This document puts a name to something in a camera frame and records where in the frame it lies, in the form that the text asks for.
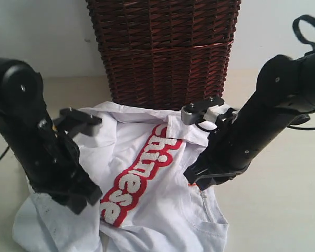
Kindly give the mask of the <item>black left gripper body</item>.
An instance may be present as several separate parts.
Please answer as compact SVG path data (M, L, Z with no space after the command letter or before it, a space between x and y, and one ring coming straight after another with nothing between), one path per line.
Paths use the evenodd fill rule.
M37 193L81 196L80 184L92 181L79 164L80 151L73 138L48 125L28 130L37 159L29 181Z

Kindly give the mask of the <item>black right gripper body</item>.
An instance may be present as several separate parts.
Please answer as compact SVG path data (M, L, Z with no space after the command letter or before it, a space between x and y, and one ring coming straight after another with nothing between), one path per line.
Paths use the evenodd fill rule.
M209 134L207 148L196 160L207 168L199 180L211 177L229 177L231 180L247 170L247 155L242 148L246 122L247 114L239 112L234 118L215 123L217 128Z

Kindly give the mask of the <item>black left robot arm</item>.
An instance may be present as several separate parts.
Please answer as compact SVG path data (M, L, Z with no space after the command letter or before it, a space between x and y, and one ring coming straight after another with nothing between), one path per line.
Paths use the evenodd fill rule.
M52 119L43 94L40 73L24 61L0 58L0 134L33 190L79 214L102 191L80 165L73 138L92 136L102 120L72 108L61 109Z

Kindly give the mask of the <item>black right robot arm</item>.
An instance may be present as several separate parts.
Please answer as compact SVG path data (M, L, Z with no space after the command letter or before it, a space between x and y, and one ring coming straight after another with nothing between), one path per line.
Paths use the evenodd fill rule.
M241 109L219 97L185 105L182 121L209 121L208 146L184 172L200 190L243 174L252 160L297 119L315 113L315 53L299 59L277 55L262 67L255 92Z

